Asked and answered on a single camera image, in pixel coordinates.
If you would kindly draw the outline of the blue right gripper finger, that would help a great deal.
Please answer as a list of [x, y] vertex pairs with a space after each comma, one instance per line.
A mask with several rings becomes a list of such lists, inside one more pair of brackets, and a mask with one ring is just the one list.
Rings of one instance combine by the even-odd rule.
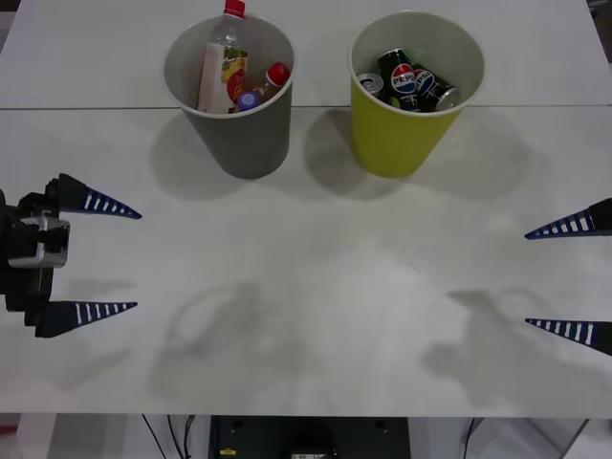
[[612, 323], [610, 321], [556, 320], [525, 318], [524, 321], [538, 329], [574, 343], [612, 356]]
[[612, 199], [607, 198], [579, 212], [527, 232], [527, 240], [611, 235]]

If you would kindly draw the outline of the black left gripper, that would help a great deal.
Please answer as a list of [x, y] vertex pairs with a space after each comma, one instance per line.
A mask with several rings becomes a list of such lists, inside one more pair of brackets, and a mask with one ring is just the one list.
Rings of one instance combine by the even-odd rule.
[[23, 313], [24, 323], [42, 339], [138, 306], [137, 302], [51, 302], [54, 268], [61, 265], [59, 211], [142, 219], [125, 203], [64, 173], [49, 181], [45, 192], [30, 193], [16, 206], [1, 199], [1, 295], [7, 310]]

